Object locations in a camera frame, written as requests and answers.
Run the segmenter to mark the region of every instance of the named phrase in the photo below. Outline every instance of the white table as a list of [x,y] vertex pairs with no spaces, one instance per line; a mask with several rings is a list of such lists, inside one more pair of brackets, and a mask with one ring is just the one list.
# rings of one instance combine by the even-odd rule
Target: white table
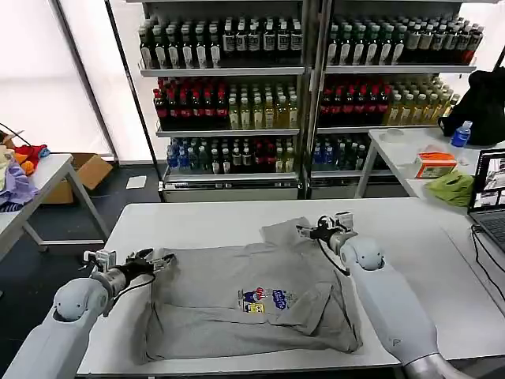
[[[323,214],[345,210],[354,212],[355,229],[376,238],[385,248],[386,258],[406,277],[436,323],[440,350],[446,358],[505,355],[505,318],[419,199],[128,205],[106,249],[116,250],[121,264],[128,254],[147,247],[244,245],[261,242],[259,229],[264,225],[299,216],[315,223]],[[149,294],[148,287],[130,292],[107,319],[98,320],[79,375],[161,376],[398,365],[380,345],[359,302],[364,345],[351,355],[299,350],[140,365],[136,346],[143,331],[136,323]]]
[[[370,147],[354,197],[363,197],[378,153],[409,196],[426,198],[424,186],[430,179],[415,179],[416,173],[412,172],[411,163],[419,152],[426,151],[425,149],[430,145],[438,147],[441,151],[448,151],[450,138],[444,137],[439,128],[412,128],[402,129],[404,135],[398,141],[387,142],[384,139],[386,132],[387,129],[374,129],[368,132]],[[505,142],[486,148],[503,147],[505,147]],[[468,164],[458,164],[457,169],[465,174],[474,175],[481,149],[483,148],[472,146],[464,148],[461,158]]]
[[[36,171],[29,177],[35,187],[39,189],[39,194],[19,212],[0,213],[0,260],[9,252],[19,237],[22,236],[23,231],[30,235],[42,250],[52,245],[95,244],[105,243],[107,241],[110,232],[89,198],[86,189],[84,189],[77,177],[71,165],[72,160],[73,157],[70,154],[51,154],[42,158]],[[88,211],[102,239],[44,241],[28,223],[28,218],[42,204],[44,197],[64,178],[69,181],[73,192],[79,198],[83,207]]]

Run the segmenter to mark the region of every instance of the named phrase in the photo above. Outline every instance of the tissue box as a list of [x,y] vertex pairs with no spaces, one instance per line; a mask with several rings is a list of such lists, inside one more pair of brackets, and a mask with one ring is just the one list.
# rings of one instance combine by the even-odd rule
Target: tissue box
[[458,164],[452,154],[447,152],[420,152],[413,165],[416,178],[433,179],[449,174]]

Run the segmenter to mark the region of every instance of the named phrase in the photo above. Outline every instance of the laptop screen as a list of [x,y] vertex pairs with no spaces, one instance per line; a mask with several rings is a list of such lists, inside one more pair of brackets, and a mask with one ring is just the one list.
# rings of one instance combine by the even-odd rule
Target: laptop screen
[[469,212],[505,209],[505,148],[481,150]]

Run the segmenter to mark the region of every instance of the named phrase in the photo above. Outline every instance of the gray t-shirt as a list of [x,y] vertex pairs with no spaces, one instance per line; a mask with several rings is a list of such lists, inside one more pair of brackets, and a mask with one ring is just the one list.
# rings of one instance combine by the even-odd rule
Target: gray t-shirt
[[361,339],[350,279],[296,225],[309,222],[264,227],[264,243],[156,252],[177,259],[152,288],[144,361],[357,350]]

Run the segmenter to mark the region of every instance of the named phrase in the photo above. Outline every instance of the laptop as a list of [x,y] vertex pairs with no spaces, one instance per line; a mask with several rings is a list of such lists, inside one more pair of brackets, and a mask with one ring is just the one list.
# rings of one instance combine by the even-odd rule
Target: laptop
[[468,214],[505,252],[505,148],[481,150]]

